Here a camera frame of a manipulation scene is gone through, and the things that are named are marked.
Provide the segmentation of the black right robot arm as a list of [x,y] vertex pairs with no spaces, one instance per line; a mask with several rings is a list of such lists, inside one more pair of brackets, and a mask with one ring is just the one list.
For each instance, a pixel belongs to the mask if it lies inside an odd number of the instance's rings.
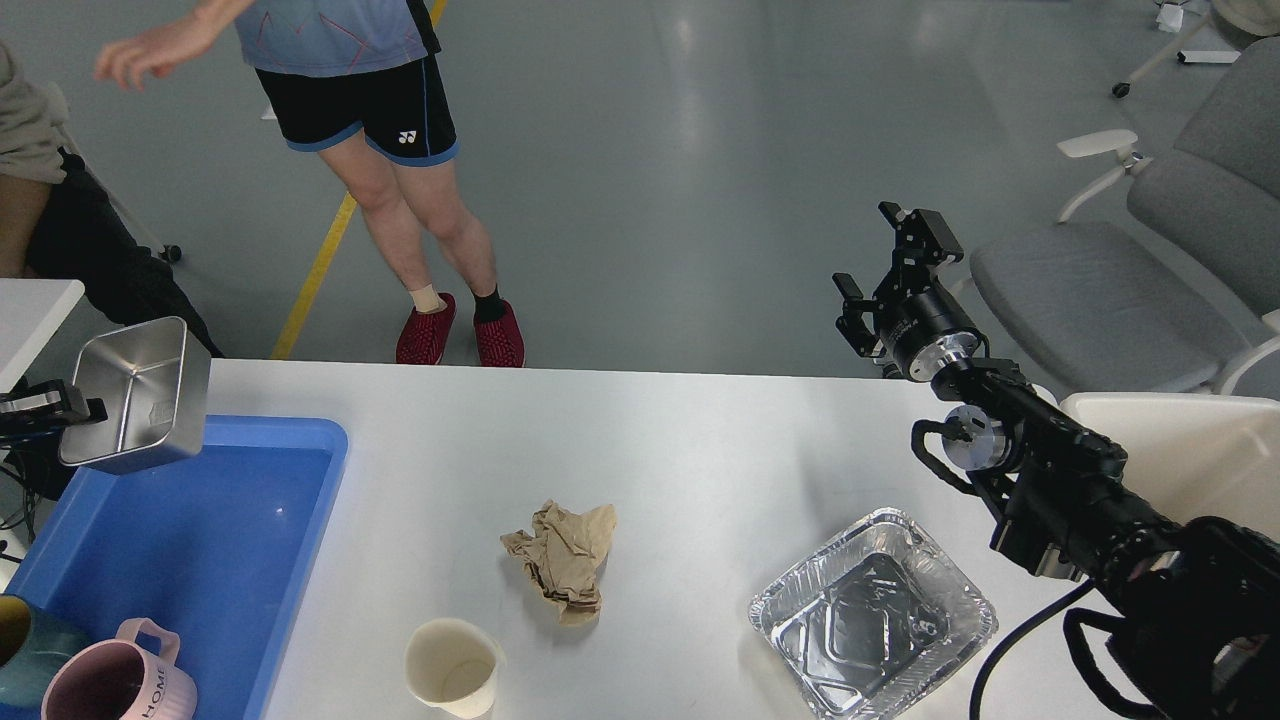
[[1126,451],[1043,400],[938,282],[963,247],[933,210],[883,201],[890,270],[864,296],[833,277],[836,325],[861,357],[884,357],[956,407],[916,421],[911,451],[941,480],[982,500],[992,550],[1036,577],[1078,579],[1114,614],[1069,609],[1082,679],[1128,719],[1277,716],[1277,543],[1225,518],[1175,523],[1123,484]]

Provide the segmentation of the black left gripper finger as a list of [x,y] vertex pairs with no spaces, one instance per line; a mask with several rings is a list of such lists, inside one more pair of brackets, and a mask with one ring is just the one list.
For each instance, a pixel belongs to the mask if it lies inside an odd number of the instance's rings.
[[1,396],[1,433],[40,433],[108,419],[101,398],[64,380],[46,380]]

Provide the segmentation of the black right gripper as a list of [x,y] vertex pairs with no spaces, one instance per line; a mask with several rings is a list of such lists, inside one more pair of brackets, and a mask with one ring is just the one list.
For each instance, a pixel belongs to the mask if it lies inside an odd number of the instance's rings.
[[940,268],[959,264],[965,251],[936,210],[906,211],[896,202],[879,202],[879,214],[895,237],[890,287],[868,299],[849,273],[835,273],[844,301],[838,332],[858,356],[884,359],[899,377],[929,383],[943,368],[978,355],[986,337],[933,279],[893,277],[933,277]]

